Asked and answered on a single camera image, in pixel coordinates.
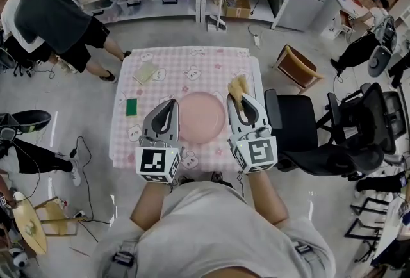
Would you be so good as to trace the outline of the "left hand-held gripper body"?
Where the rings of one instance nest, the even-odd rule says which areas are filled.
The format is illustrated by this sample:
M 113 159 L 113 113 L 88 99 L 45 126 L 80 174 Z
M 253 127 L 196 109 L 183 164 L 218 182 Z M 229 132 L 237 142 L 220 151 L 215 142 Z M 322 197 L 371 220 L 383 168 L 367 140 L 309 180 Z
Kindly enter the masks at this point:
M 170 142 L 141 136 L 135 149 L 136 173 L 149 183 L 172 184 L 181 162 L 183 147 Z

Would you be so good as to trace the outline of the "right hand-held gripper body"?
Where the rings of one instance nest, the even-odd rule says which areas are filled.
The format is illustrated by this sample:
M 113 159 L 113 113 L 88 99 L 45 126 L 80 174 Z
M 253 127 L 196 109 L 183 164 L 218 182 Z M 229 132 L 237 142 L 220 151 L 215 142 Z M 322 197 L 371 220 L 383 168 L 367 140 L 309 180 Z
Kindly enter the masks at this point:
M 269 125 L 248 133 L 235 133 L 228 143 L 231 153 L 244 174 L 271 169 L 278 162 L 276 137 Z

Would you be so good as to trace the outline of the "big pink plate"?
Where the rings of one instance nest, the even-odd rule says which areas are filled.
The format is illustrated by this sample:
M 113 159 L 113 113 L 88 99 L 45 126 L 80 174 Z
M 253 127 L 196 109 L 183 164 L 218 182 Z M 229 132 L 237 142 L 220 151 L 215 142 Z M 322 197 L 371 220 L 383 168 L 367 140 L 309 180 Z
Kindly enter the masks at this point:
M 192 92 L 179 101 L 179 134 L 187 142 L 213 141 L 222 132 L 225 122 L 223 104 L 210 93 Z

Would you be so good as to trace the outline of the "yellow sponge cloth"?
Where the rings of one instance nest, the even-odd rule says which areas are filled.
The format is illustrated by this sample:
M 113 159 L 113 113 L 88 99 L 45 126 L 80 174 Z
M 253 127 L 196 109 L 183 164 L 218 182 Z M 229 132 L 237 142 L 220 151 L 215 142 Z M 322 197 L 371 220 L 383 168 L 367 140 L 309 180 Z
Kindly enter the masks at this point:
M 234 99 L 235 104 L 238 106 L 240 111 L 243 111 L 242 97 L 243 94 L 249 94 L 249 86 L 244 74 L 240 74 L 233 78 L 231 82 L 227 85 L 228 92 Z

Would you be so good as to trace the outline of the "person's right forearm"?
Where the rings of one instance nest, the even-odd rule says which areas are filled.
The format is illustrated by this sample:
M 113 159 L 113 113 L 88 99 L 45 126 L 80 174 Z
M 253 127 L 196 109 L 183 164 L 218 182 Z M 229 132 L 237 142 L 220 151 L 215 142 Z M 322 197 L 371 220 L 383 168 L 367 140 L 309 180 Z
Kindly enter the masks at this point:
M 255 210 L 274 226 L 289 219 L 288 209 L 272 185 L 266 171 L 248 175 Z

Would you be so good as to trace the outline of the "green yellow sponge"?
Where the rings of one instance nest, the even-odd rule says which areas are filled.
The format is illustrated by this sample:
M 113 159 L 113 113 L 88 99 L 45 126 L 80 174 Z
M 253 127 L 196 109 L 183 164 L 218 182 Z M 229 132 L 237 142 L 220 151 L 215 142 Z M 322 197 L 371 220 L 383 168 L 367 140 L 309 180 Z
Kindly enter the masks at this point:
M 138 99 L 132 98 L 126 100 L 126 117 L 135 117 L 138 115 Z

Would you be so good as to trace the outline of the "wooden chair with brown seat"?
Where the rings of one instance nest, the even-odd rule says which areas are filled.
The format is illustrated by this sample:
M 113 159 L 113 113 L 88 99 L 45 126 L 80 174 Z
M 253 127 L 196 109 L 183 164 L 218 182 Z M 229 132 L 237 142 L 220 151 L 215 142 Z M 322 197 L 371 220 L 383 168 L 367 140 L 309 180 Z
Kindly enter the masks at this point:
M 299 89 L 299 95 L 324 79 L 309 59 L 288 44 L 282 48 L 273 68 Z

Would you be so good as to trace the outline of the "person's white shirt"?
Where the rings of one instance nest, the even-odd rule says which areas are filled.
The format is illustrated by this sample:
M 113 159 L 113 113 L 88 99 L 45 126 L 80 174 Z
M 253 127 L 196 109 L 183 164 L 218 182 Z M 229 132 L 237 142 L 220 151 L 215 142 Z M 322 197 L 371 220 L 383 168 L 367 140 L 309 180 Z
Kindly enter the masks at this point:
M 133 257 L 131 278 L 202 278 L 227 267 L 243 267 L 260 278 L 336 273 L 333 253 L 309 219 L 274 226 L 234 189 L 210 181 L 177 187 L 147 231 L 117 218 L 95 248 L 88 278 L 105 278 L 121 250 Z

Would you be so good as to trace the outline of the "brown cardboard box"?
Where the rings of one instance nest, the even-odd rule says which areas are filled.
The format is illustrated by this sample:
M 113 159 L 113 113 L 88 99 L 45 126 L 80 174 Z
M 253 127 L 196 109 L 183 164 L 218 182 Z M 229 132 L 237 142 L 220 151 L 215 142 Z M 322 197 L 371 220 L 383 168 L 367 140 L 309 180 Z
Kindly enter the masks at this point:
M 224 14 L 230 18 L 248 19 L 251 7 L 249 0 L 225 0 Z

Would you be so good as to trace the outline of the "black mesh office chair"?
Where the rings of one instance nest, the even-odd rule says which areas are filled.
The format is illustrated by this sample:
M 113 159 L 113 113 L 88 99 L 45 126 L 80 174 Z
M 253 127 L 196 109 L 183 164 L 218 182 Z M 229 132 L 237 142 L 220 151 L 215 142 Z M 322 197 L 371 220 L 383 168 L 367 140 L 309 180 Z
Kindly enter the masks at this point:
M 398 92 L 384 92 L 378 83 L 365 83 L 341 101 L 334 93 L 328 93 L 327 99 L 327 113 L 316 126 L 330 132 L 329 143 L 359 148 L 378 145 L 383 153 L 394 155 L 395 141 L 406 133 Z

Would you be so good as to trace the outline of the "black object with green stripes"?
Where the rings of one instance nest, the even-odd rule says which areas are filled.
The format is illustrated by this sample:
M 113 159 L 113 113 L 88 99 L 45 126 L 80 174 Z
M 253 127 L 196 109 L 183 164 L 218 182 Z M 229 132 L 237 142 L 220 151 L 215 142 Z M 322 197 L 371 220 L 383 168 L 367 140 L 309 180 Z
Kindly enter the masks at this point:
M 13 141 L 19 134 L 32 133 L 45 128 L 51 114 L 43 110 L 0 114 L 0 141 Z

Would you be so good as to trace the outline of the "grey office chair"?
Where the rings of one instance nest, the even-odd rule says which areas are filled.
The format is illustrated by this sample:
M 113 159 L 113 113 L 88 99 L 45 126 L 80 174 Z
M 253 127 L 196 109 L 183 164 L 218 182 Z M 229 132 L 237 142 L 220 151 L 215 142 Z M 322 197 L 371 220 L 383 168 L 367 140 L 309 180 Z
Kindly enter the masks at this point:
M 392 53 L 384 46 L 377 46 L 368 60 L 368 74 L 376 78 L 380 76 L 391 59 Z

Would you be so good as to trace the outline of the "white desk with brown top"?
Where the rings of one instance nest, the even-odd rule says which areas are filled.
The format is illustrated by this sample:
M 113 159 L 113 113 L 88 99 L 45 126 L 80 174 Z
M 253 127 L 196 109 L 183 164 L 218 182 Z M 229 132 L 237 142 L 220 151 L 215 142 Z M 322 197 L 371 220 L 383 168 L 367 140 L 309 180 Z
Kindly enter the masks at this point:
M 318 19 L 320 36 L 334 40 L 340 33 L 355 32 L 351 20 L 367 12 L 367 8 L 354 0 L 326 0 Z

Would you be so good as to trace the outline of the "white desk with black legs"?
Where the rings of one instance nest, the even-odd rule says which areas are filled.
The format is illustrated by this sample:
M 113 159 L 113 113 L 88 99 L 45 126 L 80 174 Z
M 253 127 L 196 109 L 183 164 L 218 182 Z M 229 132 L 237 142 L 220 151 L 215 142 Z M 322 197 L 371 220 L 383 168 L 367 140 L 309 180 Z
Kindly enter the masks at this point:
M 374 262 L 397 238 L 402 225 L 401 205 L 403 202 L 403 199 L 400 197 L 396 197 L 390 202 L 382 234 L 374 252 L 372 262 Z

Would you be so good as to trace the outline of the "white black round device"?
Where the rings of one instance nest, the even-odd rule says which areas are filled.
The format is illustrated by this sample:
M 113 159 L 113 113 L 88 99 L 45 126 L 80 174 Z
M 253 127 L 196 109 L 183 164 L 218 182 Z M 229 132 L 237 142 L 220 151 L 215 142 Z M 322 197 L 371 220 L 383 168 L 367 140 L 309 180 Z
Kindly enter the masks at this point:
M 17 268 L 24 268 L 28 264 L 28 256 L 24 249 L 19 247 L 12 247 L 8 250 L 9 254 L 12 257 L 13 264 Z

